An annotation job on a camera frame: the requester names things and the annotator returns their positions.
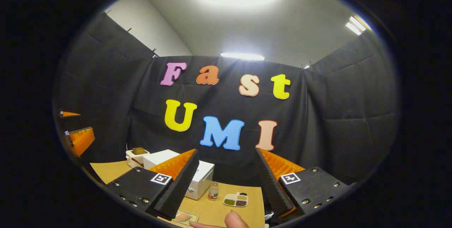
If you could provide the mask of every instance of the white ceiling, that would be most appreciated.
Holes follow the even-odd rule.
[[[150,0],[194,55],[253,53],[300,67],[357,38],[338,0],[274,0],[231,8],[203,0]]]

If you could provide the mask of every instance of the white box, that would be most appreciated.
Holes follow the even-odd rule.
[[[144,154],[140,154],[140,155],[135,155],[132,153],[131,150],[126,151],[126,159],[127,159],[127,163],[129,163],[129,166],[134,168],[134,167],[143,167],[143,157],[149,155],[149,151],[146,151],[146,153]]]
[[[214,167],[214,164],[199,161],[199,166],[193,176],[187,192],[185,193],[185,196],[195,200],[199,199],[212,184]]]
[[[148,154],[143,157],[144,168],[151,169],[152,167],[165,162],[168,159],[172,159],[175,156],[179,156],[179,153],[166,149],[155,153]]]

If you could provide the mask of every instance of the small bottle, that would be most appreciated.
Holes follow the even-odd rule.
[[[207,198],[211,201],[215,201],[218,198],[218,183],[216,181],[212,181]]]

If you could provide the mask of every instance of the tabletop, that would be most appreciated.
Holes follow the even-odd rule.
[[[91,163],[91,166],[103,180],[104,183],[110,183],[114,179],[131,170],[127,161],[111,162],[111,163]],[[218,182],[219,192],[218,199],[210,201],[207,198],[208,190],[198,199],[184,197],[179,207],[180,210],[193,213],[198,216],[198,223],[210,225],[218,225],[226,227],[224,218],[227,213],[234,210],[248,224],[250,228],[263,228],[265,225],[263,197],[260,187],[236,186]],[[226,194],[236,194],[237,192],[246,193],[249,202],[246,207],[233,207],[223,204]],[[168,221],[180,227],[190,227],[176,221]]]

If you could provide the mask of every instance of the hand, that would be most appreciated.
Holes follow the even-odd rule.
[[[227,228],[249,228],[245,221],[243,221],[239,214],[237,214],[234,210],[231,210],[231,212],[226,215],[225,224]],[[224,228],[221,226],[207,225],[197,222],[190,222],[190,226],[194,228]]]

